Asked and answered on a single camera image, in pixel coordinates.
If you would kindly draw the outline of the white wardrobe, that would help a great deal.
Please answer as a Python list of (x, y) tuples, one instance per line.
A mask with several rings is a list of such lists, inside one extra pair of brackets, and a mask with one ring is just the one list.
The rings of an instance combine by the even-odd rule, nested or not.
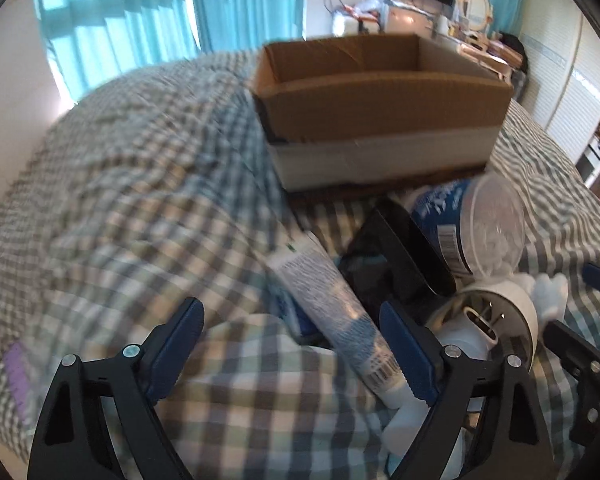
[(600, 122), (600, 38), (573, 0), (526, 0), (522, 106), (577, 162)]

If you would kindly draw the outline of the black round container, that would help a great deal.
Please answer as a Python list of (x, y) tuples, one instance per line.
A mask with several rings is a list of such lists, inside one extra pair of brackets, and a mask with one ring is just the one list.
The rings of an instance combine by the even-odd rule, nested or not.
[(383, 197), (366, 217), (338, 269), (375, 323), (395, 301), (424, 325), (456, 292), (454, 278), (411, 215)]

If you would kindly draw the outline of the white cartoon figurine lamp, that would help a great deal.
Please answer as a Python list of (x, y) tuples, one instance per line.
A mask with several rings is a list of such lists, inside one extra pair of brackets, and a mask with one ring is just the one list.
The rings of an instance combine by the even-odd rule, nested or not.
[(540, 325), (564, 319), (569, 298), (569, 284), (564, 274), (557, 273), (551, 278), (546, 273), (537, 276), (516, 273), (510, 279), (530, 297)]

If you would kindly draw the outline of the blue curtain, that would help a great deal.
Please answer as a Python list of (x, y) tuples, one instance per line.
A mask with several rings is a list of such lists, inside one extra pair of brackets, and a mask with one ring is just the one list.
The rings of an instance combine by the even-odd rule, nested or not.
[(138, 68), (299, 38), (303, 0), (33, 0), (70, 99)]

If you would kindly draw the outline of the white cream tube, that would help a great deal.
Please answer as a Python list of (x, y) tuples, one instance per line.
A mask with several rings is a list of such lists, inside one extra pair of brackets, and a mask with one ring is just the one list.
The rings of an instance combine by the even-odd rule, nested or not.
[(268, 257), (268, 268), (306, 316), (390, 410), (407, 399), (407, 382), (388, 342), (312, 233)]

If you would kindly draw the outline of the white cylindrical device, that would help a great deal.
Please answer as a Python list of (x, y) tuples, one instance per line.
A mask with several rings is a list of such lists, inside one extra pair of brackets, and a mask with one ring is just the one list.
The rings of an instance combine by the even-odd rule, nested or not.
[(528, 370), (539, 333), (528, 292), (511, 281), (468, 286), (422, 325), (406, 307), (388, 300), (380, 307), (379, 327), (407, 381), (406, 400), (382, 434), (385, 447), (398, 457), (411, 446), (444, 390), (451, 371), (442, 358), (444, 348), (457, 347), (478, 361), (513, 354)]

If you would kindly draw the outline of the brown cardboard box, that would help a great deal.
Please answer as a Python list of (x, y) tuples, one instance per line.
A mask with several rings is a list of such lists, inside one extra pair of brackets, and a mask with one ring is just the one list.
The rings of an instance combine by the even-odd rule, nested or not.
[(250, 91), (289, 193), (478, 174), (513, 96), (490, 70), (413, 34), (271, 42)]

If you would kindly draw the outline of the checkered bed cover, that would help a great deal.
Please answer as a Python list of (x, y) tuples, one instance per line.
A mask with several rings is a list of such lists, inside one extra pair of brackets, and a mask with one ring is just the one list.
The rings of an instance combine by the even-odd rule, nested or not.
[(50, 129), (0, 203), (0, 443), (30, 455), (61, 359), (108, 358), (186, 297), (202, 337), (157, 412), (197, 479), (382, 479), (389, 411), (278, 317), (265, 258), (338, 257), (370, 200), (290, 206), (248, 90), (253, 53), (136, 70)]

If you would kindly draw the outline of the blue cotton swab jar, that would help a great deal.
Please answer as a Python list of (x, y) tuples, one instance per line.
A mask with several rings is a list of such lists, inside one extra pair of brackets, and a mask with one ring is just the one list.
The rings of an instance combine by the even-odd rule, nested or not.
[(405, 208), (459, 278), (506, 276), (518, 266), (524, 211), (513, 185), (498, 174), (424, 186)]

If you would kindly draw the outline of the oval vanity mirror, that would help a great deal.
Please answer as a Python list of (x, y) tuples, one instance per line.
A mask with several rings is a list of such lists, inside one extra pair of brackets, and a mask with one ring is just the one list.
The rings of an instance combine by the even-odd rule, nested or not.
[(456, 0), (458, 22), (470, 32), (485, 34), (493, 22), (490, 0)]

